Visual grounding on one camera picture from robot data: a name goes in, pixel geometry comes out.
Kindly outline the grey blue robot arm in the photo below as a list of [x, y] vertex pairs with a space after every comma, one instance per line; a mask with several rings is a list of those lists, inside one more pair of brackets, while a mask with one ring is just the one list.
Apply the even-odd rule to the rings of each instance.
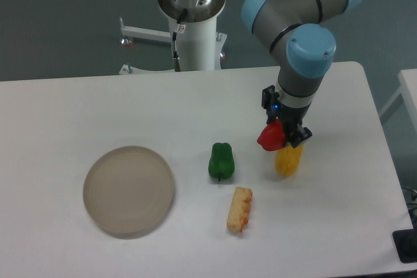
[[[168, 41], [177, 72], [213, 70], [216, 22], [226, 0], [158, 0], [169, 22]], [[310, 137], [302, 124], [336, 52], [325, 20], [357, 7], [362, 0], [245, 0], [241, 17], [276, 60], [276, 84], [262, 91], [266, 127], [257, 142], [267, 151], [297, 148]]]

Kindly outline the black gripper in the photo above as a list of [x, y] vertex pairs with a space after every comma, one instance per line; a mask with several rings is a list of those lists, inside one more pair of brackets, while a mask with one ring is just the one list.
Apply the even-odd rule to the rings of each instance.
[[266, 111], [266, 124], [279, 119], [284, 132], [288, 133], [286, 146], [293, 148], [302, 146], [312, 137], [310, 129], [301, 126], [311, 103], [312, 96], [292, 96], [280, 86], [271, 85], [262, 90], [261, 106]]

